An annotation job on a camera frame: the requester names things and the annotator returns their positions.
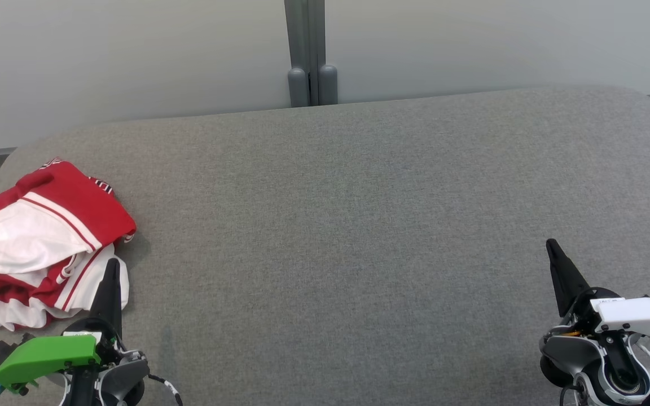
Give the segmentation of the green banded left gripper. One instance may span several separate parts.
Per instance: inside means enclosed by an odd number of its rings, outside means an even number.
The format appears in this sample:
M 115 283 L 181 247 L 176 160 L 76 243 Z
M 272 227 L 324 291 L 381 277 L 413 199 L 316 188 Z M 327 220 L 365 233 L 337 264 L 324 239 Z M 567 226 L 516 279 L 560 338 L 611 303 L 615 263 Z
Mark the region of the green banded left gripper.
M 96 379 L 121 361 L 122 297 L 120 263 L 109 259 L 89 311 L 60 335 L 25 334 L 18 347 L 0 365 L 0 384 L 12 392 L 26 392 L 39 378 L 62 374 L 71 383 L 82 382 L 84 372 Z

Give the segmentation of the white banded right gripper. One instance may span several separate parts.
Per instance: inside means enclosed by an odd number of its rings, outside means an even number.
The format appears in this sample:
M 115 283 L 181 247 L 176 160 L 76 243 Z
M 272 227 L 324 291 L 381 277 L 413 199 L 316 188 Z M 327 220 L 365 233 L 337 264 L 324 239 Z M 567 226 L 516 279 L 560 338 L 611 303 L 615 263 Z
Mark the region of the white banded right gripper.
M 575 311 L 573 330 L 581 334 L 624 331 L 650 337 L 650 297 L 593 298 L 591 286 L 555 239 L 547 239 L 545 248 L 558 316 Z

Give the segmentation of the red white basketball jersey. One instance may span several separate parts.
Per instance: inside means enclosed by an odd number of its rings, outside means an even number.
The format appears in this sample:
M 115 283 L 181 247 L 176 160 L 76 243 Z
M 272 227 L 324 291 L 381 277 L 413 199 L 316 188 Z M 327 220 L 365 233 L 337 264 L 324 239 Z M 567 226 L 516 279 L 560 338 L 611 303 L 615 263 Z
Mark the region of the red white basketball jersey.
M 0 274 L 46 269 L 131 241 L 136 230 L 108 183 L 52 160 L 0 193 Z

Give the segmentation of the grey fabric sofa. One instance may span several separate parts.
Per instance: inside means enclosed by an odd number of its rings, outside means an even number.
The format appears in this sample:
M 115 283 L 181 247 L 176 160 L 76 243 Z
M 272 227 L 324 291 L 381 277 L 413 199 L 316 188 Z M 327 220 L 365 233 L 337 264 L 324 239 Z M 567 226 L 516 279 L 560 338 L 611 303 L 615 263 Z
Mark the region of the grey fabric sofa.
M 19 147 L 137 223 L 124 342 L 185 406 L 558 406 L 544 243 L 650 295 L 650 98 L 560 86 L 90 126 Z

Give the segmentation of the grey rounded post foot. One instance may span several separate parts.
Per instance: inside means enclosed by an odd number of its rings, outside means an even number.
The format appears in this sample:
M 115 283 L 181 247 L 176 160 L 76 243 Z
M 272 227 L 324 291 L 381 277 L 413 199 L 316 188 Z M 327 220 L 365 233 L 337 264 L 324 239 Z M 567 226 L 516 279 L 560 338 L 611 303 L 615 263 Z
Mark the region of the grey rounded post foot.
M 287 72 L 287 83 L 292 108 L 309 107 L 309 73 L 293 67 Z
M 339 101 L 338 72 L 335 66 L 323 64 L 318 69 L 318 105 L 335 105 Z

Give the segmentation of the grey partition post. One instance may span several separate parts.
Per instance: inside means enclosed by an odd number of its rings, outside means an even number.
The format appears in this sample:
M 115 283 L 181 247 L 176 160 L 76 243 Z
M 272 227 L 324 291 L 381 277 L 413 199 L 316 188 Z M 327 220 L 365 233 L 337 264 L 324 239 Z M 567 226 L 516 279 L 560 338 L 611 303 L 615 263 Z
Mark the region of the grey partition post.
M 318 106 L 318 69 L 327 64 L 325 0 L 284 0 L 291 68 L 309 73 L 310 106 Z

